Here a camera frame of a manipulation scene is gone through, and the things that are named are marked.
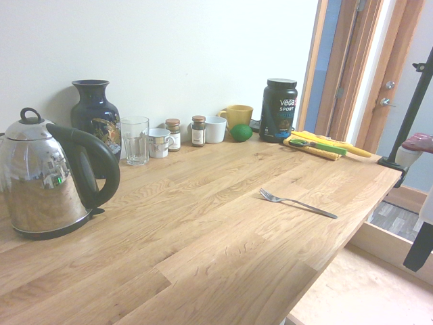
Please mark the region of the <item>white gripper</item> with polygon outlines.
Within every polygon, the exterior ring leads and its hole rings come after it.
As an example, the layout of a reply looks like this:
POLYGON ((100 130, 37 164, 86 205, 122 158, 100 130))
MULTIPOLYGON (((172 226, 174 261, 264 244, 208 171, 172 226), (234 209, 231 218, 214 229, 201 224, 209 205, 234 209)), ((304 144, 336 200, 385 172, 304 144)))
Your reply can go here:
POLYGON ((425 264, 433 248, 433 188, 430 188, 421 208, 421 220, 423 224, 403 262, 403 265, 413 272, 417 272, 425 264))

